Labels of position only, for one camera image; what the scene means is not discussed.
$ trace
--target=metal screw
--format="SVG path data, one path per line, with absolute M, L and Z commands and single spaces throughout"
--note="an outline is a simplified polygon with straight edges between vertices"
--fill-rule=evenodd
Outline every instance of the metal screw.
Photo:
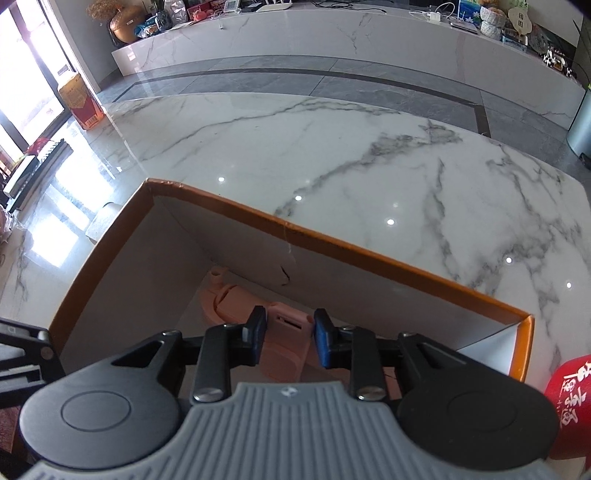
M 360 388 L 355 392 L 355 395 L 363 401 L 380 401 L 386 396 L 386 391 L 383 388 L 370 385 Z
M 49 332 L 47 330 L 40 330 L 39 333 L 37 334 L 37 338 L 39 340 L 41 340 L 42 342 L 48 342 L 49 341 Z
M 223 391 L 219 388 L 205 387 L 200 388 L 195 392 L 195 400 L 203 403 L 211 403 L 221 400 L 223 397 Z
M 53 358 L 53 350 L 48 346 L 42 346 L 41 358 L 43 358 L 43 360 L 51 360 Z

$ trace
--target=marble table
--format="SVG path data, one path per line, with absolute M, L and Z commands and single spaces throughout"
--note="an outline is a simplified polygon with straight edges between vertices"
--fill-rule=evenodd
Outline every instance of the marble table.
M 527 381 L 591 350 L 591 211 L 573 178 L 489 138 L 360 103 L 214 93 L 108 106 L 2 252 L 0 315 L 48 326 L 84 229 L 170 179 L 457 281 L 537 319 Z

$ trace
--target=cardboard box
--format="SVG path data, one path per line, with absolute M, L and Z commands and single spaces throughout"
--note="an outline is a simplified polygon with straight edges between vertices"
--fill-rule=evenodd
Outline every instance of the cardboard box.
M 166 329 L 202 335 L 214 265 L 268 301 L 363 326 L 419 332 L 523 381 L 531 315 L 452 281 L 217 195 L 148 179 L 102 235 L 50 332 L 66 371 Z M 240 367 L 233 382 L 261 379 Z

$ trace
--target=tiled floor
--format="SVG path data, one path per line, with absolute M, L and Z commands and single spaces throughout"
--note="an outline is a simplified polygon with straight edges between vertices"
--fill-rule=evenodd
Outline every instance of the tiled floor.
M 103 102 L 196 92 L 312 95 L 383 106 L 484 133 L 563 170 L 591 198 L 591 171 L 566 145 L 566 130 L 505 99 L 430 74 L 389 65 L 325 57 L 264 56 L 204 60 L 121 78 L 99 94 Z

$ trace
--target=door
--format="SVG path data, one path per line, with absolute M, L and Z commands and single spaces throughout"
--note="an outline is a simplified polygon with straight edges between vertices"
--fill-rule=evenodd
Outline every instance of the door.
M 64 124 L 70 112 L 57 87 L 71 71 L 37 0 L 18 0 L 0 14 L 0 147 L 5 155 L 15 160 L 14 155 Z

